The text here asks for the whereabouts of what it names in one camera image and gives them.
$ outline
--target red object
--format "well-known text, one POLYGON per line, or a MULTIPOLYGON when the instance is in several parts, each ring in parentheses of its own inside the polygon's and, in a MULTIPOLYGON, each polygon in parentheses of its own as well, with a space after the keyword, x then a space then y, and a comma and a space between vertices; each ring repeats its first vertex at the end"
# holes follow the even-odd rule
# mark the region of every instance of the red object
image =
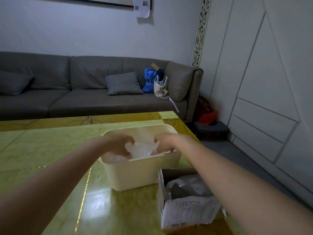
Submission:
POLYGON ((198 97, 194 119, 205 125, 214 125, 216 123, 216 111, 210 107, 207 99, 202 96, 198 97))

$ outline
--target yellow marble tabletop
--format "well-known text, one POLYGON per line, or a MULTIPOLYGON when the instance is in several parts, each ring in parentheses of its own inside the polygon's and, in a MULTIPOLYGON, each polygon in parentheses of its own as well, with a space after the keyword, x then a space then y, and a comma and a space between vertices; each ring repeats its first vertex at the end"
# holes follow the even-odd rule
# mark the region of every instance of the yellow marble tabletop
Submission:
MULTIPOLYGON (((199 140, 173 111, 0 122, 0 196, 106 130, 165 123, 199 140)), ((182 156, 179 167, 191 165, 182 156)), ((43 234, 163 234, 156 204, 157 184, 127 191, 108 185, 96 161, 43 234)), ((175 234, 241 234, 232 218, 175 234)))

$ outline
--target plastic bin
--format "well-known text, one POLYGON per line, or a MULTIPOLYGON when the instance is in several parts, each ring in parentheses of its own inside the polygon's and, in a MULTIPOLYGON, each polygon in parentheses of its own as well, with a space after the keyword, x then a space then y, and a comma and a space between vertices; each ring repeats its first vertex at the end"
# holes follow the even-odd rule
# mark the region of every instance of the plastic bin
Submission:
MULTIPOLYGON (((153 142, 154 135, 166 132, 177 133, 170 125, 155 124, 111 129, 104 132, 102 135, 123 133, 131 135, 135 141, 153 142), (149 132, 149 134, 142 133, 142 129, 144 129, 145 132, 149 132)), ((122 191, 156 183, 159 170, 161 168, 176 167, 180 157, 180 152, 173 152, 118 163, 104 163, 101 158, 100 161, 104 164, 110 187, 117 191, 122 191)))

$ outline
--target gray leather sofa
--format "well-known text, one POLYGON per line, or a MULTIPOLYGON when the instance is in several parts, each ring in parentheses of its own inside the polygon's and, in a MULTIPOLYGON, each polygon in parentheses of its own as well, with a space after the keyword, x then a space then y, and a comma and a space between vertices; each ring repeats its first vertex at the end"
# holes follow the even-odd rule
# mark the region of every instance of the gray leather sofa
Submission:
POLYGON ((198 98, 203 71, 171 61, 157 59, 58 56, 0 52, 0 71, 32 74, 33 82, 23 93, 0 95, 0 120, 21 120, 175 111, 191 121, 198 98), (165 69, 169 80, 169 100, 154 94, 107 95, 106 75, 136 71, 141 88, 143 71, 155 63, 165 69))

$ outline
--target person's left arm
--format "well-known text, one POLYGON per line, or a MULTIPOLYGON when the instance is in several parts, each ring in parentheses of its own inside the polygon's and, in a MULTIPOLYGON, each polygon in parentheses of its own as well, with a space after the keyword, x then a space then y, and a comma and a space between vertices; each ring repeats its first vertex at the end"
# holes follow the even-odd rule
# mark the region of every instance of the person's left arm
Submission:
POLYGON ((131 136, 116 134, 85 144, 0 199, 1 234, 41 234, 92 164, 104 153, 128 156, 131 136))

